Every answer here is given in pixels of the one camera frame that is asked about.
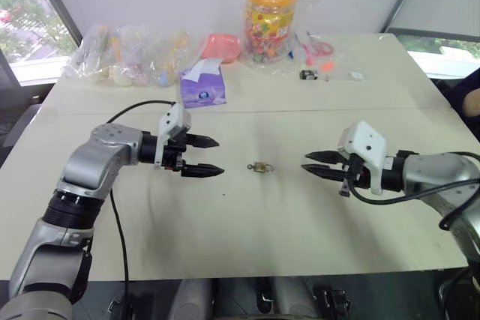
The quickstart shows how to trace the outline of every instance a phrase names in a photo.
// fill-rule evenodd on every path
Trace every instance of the robotic arm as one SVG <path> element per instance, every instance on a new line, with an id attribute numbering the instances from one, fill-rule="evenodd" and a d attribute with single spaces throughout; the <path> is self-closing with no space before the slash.
<path id="1" fill-rule="evenodd" d="M 218 146 L 207 136 L 188 134 L 190 114 L 175 104 L 160 120 L 159 134 L 103 124 L 71 155 L 48 208 L 34 226 L 9 283 L 10 301 L 0 319 L 73 318 L 72 304 L 86 290 L 94 222 L 123 166 L 153 163 L 156 169 L 205 178 L 224 172 L 210 164 L 189 165 L 187 145 Z"/>
<path id="2" fill-rule="evenodd" d="M 369 204 L 422 200 L 443 216 L 441 229 L 451 231 L 474 277 L 480 281 L 480 171 L 464 153 L 420 155 L 399 151 L 396 157 L 388 157 L 385 138 L 365 121 L 346 129 L 337 149 L 317 151 L 306 157 L 322 163 L 339 163 L 342 170 L 321 164 L 302 167 L 321 178 L 341 181 L 342 196 L 352 193 Z M 403 191 L 405 197 L 367 199 L 357 193 L 356 187 L 371 188 L 377 195 L 383 190 Z"/>

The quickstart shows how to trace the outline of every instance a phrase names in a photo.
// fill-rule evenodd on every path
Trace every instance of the tissue box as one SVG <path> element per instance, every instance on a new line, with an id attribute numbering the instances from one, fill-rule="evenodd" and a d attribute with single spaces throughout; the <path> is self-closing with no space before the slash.
<path id="1" fill-rule="evenodd" d="M 201 73 L 198 82 L 180 80 L 181 98 L 185 108 L 197 108 L 225 104 L 225 84 L 222 71 L 219 74 Z"/>

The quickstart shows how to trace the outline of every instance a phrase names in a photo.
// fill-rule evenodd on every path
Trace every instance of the chair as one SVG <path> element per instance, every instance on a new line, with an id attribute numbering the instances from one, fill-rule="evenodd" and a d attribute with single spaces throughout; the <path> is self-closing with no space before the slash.
<path id="1" fill-rule="evenodd" d="M 0 167 L 40 109 L 41 97 L 32 90 L 38 88 L 20 86 L 0 51 Z"/>

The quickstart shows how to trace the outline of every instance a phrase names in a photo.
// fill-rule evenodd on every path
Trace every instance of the candy jar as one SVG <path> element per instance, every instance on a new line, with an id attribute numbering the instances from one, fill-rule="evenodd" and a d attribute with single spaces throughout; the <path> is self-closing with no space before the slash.
<path id="1" fill-rule="evenodd" d="M 296 0 L 247 0 L 245 50 L 256 63 L 272 63 L 287 53 Z"/>

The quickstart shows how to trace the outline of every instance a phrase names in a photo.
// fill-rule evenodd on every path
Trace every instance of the pink plastic container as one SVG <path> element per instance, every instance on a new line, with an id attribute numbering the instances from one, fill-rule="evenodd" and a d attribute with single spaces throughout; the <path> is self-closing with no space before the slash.
<path id="1" fill-rule="evenodd" d="M 202 58 L 220 58 L 222 63 L 231 63 L 240 55 L 240 39 L 231 34 L 210 34 Z"/>

